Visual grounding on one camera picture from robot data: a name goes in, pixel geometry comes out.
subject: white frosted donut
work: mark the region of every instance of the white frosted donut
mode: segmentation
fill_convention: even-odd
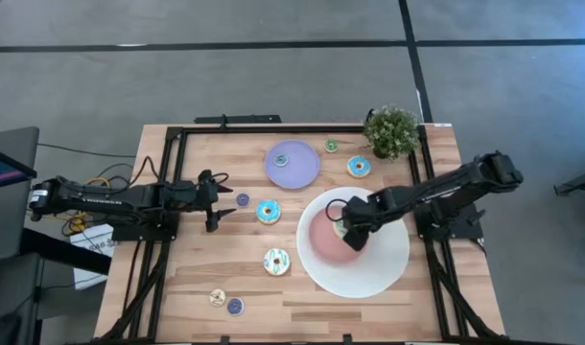
[[[291,257],[284,249],[270,249],[263,259],[263,267],[268,274],[279,276],[289,270]]]

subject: gray carpet floor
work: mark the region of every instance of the gray carpet floor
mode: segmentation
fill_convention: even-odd
[[[585,38],[583,0],[408,2],[419,40]],[[0,46],[405,37],[392,0],[0,1]],[[526,178],[479,202],[507,333],[585,344],[585,194],[552,190],[585,173],[585,46],[419,56],[433,120],[454,124],[463,159],[501,150]],[[41,142],[83,150],[133,154],[144,124],[349,122],[390,103],[420,112],[406,47],[0,53],[0,130],[38,126]],[[83,181],[118,161],[40,148],[36,169]],[[61,238],[59,222],[27,225]],[[71,281],[69,267],[46,266],[44,286]],[[46,294],[41,343],[89,339],[102,293]]]

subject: computer screen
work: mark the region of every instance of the computer screen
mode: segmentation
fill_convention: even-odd
[[[0,187],[36,177],[36,172],[0,152]]]

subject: table leg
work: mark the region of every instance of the table leg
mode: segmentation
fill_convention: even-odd
[[[35,322],[35,335],[33,335],[33,345],[39,345],[41,343],[41,330],[43,329],[43,320],[36,320]]]
[[[111,258],[91,250],[77,247],[65,241],[56,240],[30,229],[22,232],[20,254],[36,253],[45,260],[51,260],[75,268],[106,275]]]

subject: blue frosted donut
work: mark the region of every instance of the blue frosted donut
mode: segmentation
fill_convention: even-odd
[[[256,208],[256,217],[264,224],[273,224],[280,219],[280,204],[275,200],[262,200]]]
[[[354,156],[348,160],[348,172],[354,177],[365,177],[371,172],[371,164],[363,156]]]
[[[244,312],[244,301],[241,298],[231,298],[226,305],[228,313],[237,316]]]

